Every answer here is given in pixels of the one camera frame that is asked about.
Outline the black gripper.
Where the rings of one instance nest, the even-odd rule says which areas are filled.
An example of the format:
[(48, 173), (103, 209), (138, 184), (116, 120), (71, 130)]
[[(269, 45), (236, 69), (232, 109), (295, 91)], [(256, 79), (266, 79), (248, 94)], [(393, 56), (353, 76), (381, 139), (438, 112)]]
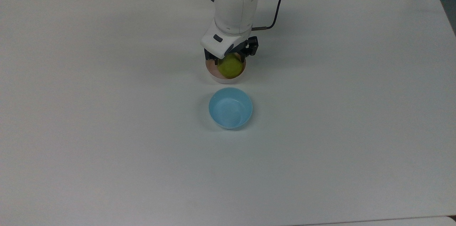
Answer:
[(204, 56), (205, 60), (212, 60), (214, 61), (214, 65), (218, 66), (220, 60), (222, 60), (226, 55), (233, 53), (237, 54), (240, 57), (240, 61), (244, 64), (246, 57), (254, 56), (256, 54), (258, 46), (258, 39), (256, 36), (253, 36), (248, 38), (236, 47), (231, 45), (221, 58), (218, 58), (206, 49), (204, 49)]

